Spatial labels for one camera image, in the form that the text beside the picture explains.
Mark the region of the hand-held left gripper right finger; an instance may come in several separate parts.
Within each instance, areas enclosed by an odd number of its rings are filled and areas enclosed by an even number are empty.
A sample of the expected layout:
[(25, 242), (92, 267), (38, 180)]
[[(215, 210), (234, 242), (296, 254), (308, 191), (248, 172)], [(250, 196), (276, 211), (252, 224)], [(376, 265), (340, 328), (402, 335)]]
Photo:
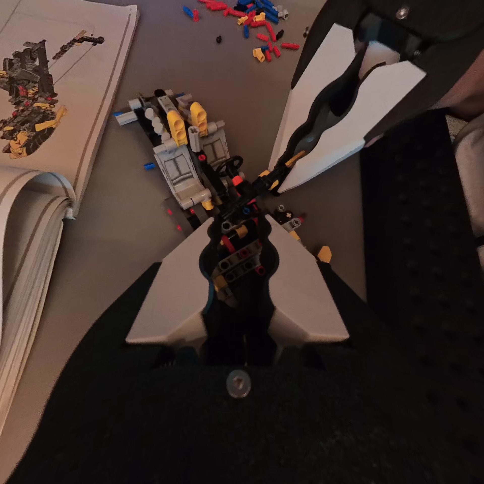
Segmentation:
[(272, 365), (278, 350), (340, 343), (348, 329), (317, 259), (269, 215), (257, 224), (264, 274), (246, 290), (249, 365)]

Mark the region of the person's white printed shirt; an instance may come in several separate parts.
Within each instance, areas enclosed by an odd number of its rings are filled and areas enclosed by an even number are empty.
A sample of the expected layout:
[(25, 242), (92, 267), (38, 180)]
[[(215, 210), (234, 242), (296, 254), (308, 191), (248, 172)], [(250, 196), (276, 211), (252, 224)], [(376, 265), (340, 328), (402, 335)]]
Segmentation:
[(453, 141), (477, 254), (483, 268), (483, 114), (471, 120)]

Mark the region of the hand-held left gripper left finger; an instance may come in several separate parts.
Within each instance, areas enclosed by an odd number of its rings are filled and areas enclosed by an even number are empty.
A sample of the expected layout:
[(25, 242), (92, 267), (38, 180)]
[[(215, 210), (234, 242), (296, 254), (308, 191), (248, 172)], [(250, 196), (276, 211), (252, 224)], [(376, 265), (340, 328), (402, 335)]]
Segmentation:
[(127, 344), (193, 347), (209, 365), (246, 363), (243, 317), (213, 281), (220, 225), (210, 217), (163, 259)]

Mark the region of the pile of red blue lego pins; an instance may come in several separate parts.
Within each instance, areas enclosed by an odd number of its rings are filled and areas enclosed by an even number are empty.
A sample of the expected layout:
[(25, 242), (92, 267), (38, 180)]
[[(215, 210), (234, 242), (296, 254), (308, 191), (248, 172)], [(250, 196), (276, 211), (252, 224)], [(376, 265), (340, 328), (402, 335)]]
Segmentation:
[(288, 11), (282, 5), (274, 5), (272, 1), (236, 1), (233, 6), (228, 1), (197, 1), (206, 10), (220, 12), (224, 18), (233, 17), (241, 30), (244, 39), (254, 37), (260, 45), (252, 51), (252, 56), (259, 63), (280, 58), (282, 50), (298, 51), (300, 44), (283, 41), (284, 29), (275, 31), (279, 21), (287, 20)]

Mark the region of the person's right hand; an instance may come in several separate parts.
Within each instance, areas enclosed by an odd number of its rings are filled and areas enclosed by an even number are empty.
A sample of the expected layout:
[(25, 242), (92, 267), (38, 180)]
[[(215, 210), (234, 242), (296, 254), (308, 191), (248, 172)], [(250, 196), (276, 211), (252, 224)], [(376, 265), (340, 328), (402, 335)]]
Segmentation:
[(467, 122), (483, 113), (483, 50), (456, 84), (430, 109), (442, 108)]

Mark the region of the lego car model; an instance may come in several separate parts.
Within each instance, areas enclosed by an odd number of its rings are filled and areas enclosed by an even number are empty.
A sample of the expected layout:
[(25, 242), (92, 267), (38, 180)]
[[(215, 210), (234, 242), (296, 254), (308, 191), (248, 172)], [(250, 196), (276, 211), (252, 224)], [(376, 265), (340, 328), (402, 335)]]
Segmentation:
[[(178, 215), (178, 230), (189, 237), (210, 217), (218, 217), (222, 235), (213, 281), (216, 290), (223, 289), (221, 299), (236, 306), (233, 289), (264, 274), (257, 233), (261, 211), (251, 194), (252, 183), (240, 170), (243, 158), (229, 156), (225, 123), (208, 123), (205, 110), (191, 94), (175, 95), (170, 90), (139, 96), (129, 105), (129, 112), (115, 117), (119, 125), (138, 122), (148, 136), (171, 191), (166, 207), (169, 214)], [(295, 148), (288, 147), (279, 163), (300, 150), (308, 154), (313, 145), (304, 136)]]

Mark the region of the lego instruction booklet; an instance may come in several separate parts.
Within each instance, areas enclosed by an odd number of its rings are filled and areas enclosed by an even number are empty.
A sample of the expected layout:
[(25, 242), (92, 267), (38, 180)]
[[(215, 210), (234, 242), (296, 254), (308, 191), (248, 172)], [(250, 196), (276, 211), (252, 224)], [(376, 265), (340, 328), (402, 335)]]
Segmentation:
[(1, 431), (137, 20), (136, 5), (1, 1)]

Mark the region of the black lego beam yellow axle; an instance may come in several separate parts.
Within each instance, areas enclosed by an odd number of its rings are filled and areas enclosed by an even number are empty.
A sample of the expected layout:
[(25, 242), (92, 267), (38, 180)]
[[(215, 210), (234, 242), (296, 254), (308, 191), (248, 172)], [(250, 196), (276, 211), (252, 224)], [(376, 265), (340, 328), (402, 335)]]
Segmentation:
[(298, 161), (305, 157), (305, 150), (300, 150), (292, 158), (277, 163), (272, 170), (261, 173), (251, 184), (252, 197), (263, 196), (268, 193), (282, 192), (282, 184), (288, 180), (288, 176), (297, 165)]

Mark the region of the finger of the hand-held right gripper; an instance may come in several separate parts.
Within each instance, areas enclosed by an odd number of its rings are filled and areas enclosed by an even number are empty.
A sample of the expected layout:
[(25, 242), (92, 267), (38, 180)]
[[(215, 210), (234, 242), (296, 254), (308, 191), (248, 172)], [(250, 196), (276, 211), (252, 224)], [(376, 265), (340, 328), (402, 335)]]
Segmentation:
[(409, 61), (373, 69), (361, 83), (349, 112), (325, 130), (311, 152), (295, 163), (278, 192), (300, 186), (360, 151), (370, 130), (425, 76)]
[(349, 67), (355, 57), (353, 31), (333, 24), (303, 74), (289, 92), (269, 161), (273, 169), (294, 131), (308, 118), (317, 95)]

